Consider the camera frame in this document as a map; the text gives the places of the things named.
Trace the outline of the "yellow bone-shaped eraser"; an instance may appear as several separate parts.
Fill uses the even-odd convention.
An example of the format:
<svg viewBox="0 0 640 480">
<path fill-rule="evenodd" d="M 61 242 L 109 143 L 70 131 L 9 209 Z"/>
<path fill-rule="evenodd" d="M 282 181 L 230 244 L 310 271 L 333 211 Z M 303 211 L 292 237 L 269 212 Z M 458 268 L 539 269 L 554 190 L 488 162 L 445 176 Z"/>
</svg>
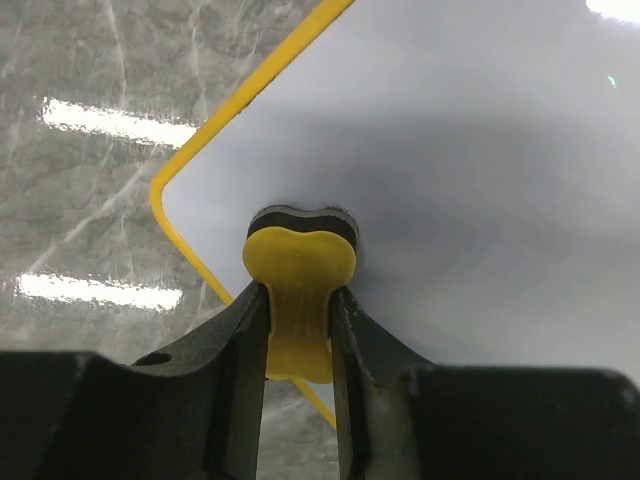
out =
<svg viewBox="0 0 640 480">
<path fill-rule="evenodd" d="M 271 205 L 251 220 L 242 260 L 269 298 L 269 379 L 332 382 L 330 299 L 353 278 L 358 243 L 338 207 Z"/>
</svg>

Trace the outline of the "yellow framed whiteboard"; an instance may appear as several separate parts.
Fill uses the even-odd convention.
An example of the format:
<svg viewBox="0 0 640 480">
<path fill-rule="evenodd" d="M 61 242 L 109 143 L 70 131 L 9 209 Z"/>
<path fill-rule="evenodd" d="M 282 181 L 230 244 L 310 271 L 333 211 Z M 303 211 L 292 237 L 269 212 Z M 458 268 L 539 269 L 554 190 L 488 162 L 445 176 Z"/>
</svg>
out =
<svg viewBox="0 0 640 480">
<path fill-rule="evenodd" d="M 273 204 L 354 218 L 351 290 L 422 356 L 613 370 L 637 405 L 638 3 L 320 3 L 151 187 L 224 299 Z"/>
</svg>

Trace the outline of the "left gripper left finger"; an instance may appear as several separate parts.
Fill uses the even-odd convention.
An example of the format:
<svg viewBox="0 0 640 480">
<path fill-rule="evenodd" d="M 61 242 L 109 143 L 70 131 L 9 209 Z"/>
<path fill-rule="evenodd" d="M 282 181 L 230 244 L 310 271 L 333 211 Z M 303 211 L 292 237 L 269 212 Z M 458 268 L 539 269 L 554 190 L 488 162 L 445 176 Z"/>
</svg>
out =
<svg viewBox="0 0 640 480">
<path fill-rule="evenodd" d="M 84 351 L 3 352 L 2 477 L 254 478 L 268 332 L 268 296 L 253 283 L 131 365 Z"/>
</svg>

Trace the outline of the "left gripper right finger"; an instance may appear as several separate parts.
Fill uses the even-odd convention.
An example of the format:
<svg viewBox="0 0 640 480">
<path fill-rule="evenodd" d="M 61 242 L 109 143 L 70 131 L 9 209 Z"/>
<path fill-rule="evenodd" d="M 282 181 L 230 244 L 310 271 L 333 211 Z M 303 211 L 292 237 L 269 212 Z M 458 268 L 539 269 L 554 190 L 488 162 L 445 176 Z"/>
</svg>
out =
<svg viewBox="0 0 640 480">
<path fill-rule="evenodd" d="M 635 479 L 639 392 L 602 369 L 438 365 L 329 303 L 343 479 Z"/>
</svg>

